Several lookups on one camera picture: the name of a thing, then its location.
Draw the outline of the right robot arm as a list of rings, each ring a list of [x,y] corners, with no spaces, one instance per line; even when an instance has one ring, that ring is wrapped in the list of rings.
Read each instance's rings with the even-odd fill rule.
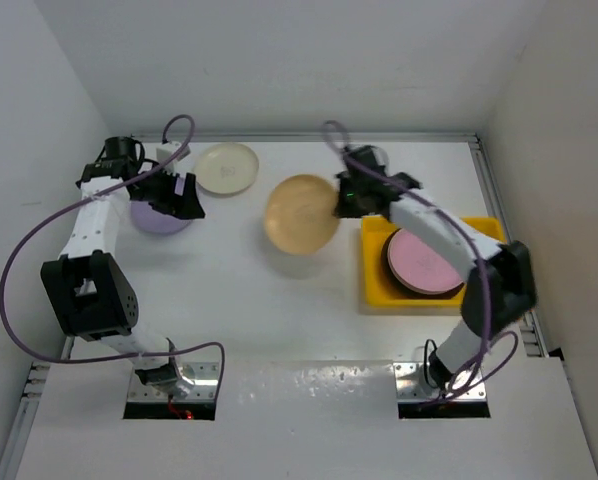
[[[467,392],[474,380],[454,389],[456,376],[475,374],[510,325],[536,306],[528,247],[520,241],[501,243],[470,227],[440,207],[413,177],[387,175],[371,145],[344,146],[337,152],[346,169],[337,176],[342,186],[336,215],[381,215],[420,239],[460,276],[465,287],[461,318],[426,356],[421,383],[441,398]]]

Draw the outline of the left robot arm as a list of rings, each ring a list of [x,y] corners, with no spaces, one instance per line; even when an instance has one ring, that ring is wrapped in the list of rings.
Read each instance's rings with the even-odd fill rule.
[[[106,139],[100,157],[85,166],[77,182],[85,203],[70,238],[40,272],[64,334],[126,355],[143,385],[174,398],[193,390],[193,371],[178,360],[170,339],[140,325],[139,302],[115,249],[133,203],[182,222],[204,218],[195,176],[174,169],[188,153],[188,147],[164,141],[156,159],[148,159],[133,138]]]

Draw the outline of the orange plastic plate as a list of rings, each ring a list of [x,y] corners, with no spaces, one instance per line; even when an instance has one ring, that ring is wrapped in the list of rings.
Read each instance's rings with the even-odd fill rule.
[[[311,255],[336,234],[334,215],[338,191],[319,176],[300,174],[282,181],[271,192],[263,225],[268,239],[290,255]]]

